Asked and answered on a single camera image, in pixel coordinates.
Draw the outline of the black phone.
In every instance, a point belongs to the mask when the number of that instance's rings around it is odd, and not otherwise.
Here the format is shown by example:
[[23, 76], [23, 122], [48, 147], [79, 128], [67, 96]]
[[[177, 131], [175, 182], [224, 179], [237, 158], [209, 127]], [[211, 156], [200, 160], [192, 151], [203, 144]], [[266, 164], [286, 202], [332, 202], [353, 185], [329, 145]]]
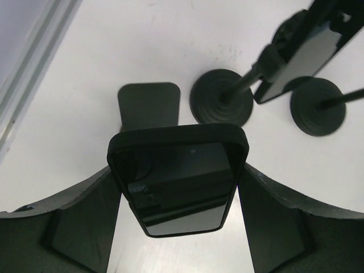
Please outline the black phone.
[[362, 27], [363, 1], [312, 1], [284, 21], [261, 51], [255, 102], [271, 101], [287, 93], [291, 82], [315, 76]]
[[244, 130], [210, 123], [124, 131], [107, 163], [146, 236], [223, 228], [249, 153]]

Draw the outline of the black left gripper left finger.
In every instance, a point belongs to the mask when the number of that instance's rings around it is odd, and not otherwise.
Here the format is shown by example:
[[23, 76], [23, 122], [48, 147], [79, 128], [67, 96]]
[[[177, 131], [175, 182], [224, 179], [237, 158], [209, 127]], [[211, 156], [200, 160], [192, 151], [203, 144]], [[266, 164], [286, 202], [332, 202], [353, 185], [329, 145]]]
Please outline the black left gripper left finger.
[[109, 167], [1, 212], [1, 272], [106, 272], [121, 190]]

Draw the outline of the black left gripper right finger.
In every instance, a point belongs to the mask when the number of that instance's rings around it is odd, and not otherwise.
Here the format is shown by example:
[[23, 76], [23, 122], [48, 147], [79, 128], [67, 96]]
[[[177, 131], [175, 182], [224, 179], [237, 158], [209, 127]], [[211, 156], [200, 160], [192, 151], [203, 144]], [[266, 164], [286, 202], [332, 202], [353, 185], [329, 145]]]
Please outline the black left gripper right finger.
[[239, 199], [254, 272], [363, 272], [363, 213], [245, 165]]

